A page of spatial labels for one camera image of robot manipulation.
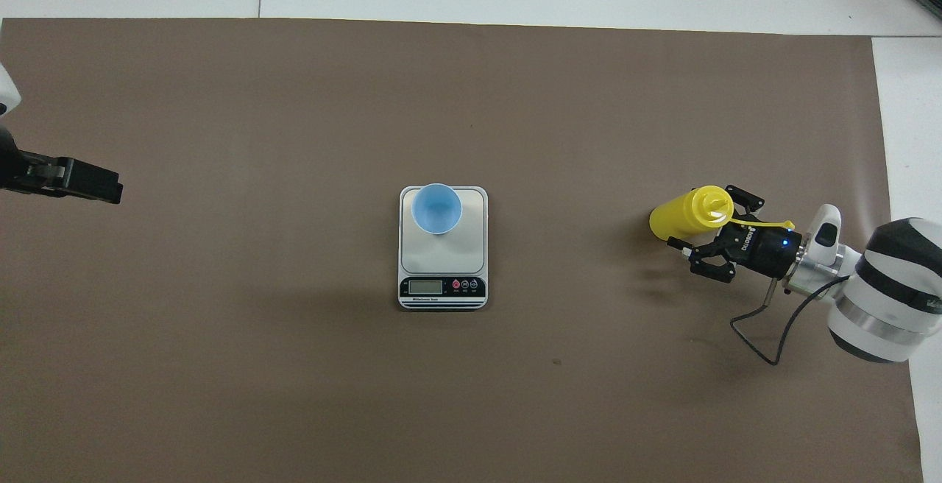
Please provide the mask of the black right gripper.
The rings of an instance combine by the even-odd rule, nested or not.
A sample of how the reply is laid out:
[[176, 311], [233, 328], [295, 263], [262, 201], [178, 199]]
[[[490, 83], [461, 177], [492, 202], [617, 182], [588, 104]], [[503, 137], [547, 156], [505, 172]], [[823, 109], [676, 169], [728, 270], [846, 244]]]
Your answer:
[[764, 199], [735, 185], [726, 185], [733, 203], [724, 238], [694, 246], [685, 239], [668, 238], [667, 245], [687, 259], [690, 272], [721, 283], [731, 283], [736, 264], [768, 278], [784, 278], [798, 258], [803, 235], [786, 227], [763, 227], [756, 213]]

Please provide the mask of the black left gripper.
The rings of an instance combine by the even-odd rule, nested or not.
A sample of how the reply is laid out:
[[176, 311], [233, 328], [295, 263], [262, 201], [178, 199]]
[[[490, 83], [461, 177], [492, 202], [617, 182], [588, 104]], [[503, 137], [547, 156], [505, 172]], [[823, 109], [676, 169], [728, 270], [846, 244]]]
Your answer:
[[0, 133], [3, 190], [9, 190], [14, 182], [14, 191], [21, 194], [66, 192], [71, 197], [114, 205], [121, 203], [124, 185], [118, 173], [74, 158], [21, 152], [4, 125], [1, 125]]

